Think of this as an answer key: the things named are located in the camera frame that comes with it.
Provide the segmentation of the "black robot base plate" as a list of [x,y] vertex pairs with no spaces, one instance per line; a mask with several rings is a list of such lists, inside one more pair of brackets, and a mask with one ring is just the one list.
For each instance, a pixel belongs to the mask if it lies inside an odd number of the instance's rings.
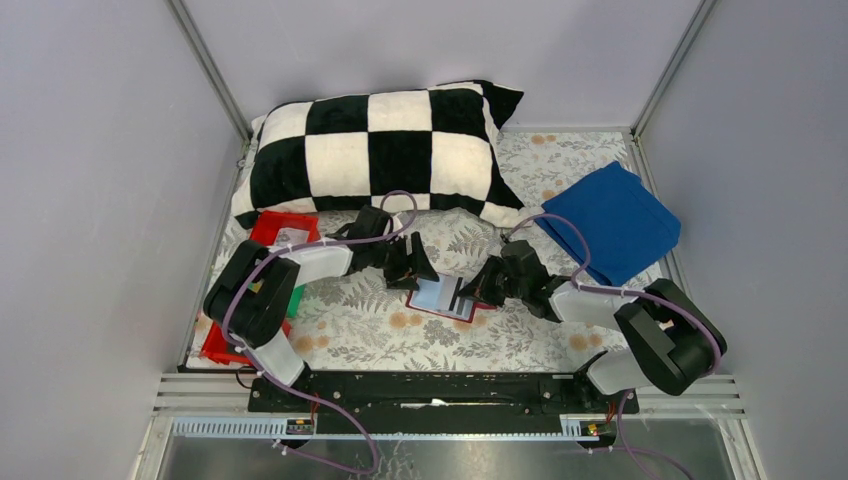
[[338,416],[355,428],[363,418],[437,411],[449,418],[491,415],[582,415],[606,419],[620,406],[578,375],[553,373],[435,373],[306,371],[295,394],[265,379],[251,386],[251,413]]

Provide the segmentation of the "red leather card holder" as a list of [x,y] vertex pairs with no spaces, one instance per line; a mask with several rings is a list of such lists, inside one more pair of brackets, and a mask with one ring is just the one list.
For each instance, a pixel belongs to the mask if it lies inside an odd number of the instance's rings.
[[412,310],[472,323],[478,310],[494,310],[494,307],[461,297],[460,290],[467,281],[464,277],[439,274],[436,281],[419,279],[418,289],[409,293],[406,307]]

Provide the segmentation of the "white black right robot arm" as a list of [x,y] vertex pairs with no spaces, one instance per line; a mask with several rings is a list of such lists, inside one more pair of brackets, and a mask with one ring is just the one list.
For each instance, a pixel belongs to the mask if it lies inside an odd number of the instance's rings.
[[624,347],[577,372],[605,396],[645,386],[679,396],[714,372],[727,351],[723,335],[673,281],[660,278],[643,290],[583,284],[549,273],[524,240],[489,257],[458,295],[495,308],[518,299],[537,318],[588,320],[620,332]]

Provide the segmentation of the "grey striped credit card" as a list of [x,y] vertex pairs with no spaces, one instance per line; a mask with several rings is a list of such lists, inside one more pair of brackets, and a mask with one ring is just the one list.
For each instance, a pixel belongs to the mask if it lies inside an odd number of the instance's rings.
[[448,317],[470,322],[475,303],[468,298],[458,296],[458,291],[466,285],[463,277],[440,274],[439,290],[435,301],[435,311]]

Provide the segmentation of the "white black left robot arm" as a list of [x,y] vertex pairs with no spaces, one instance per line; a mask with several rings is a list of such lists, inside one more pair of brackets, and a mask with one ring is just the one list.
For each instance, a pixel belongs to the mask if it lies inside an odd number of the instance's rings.
[[277,249],[241,242],[206,294],[202,312],[266,378],[290,387],[307,368],[283,331],[293,292],[367,268],[382,271],[387,288],[396,290],[414,291],[421,281],[438,278],[420,234],[404,234],[389,213],[366,206],[353,222],[315,242]]

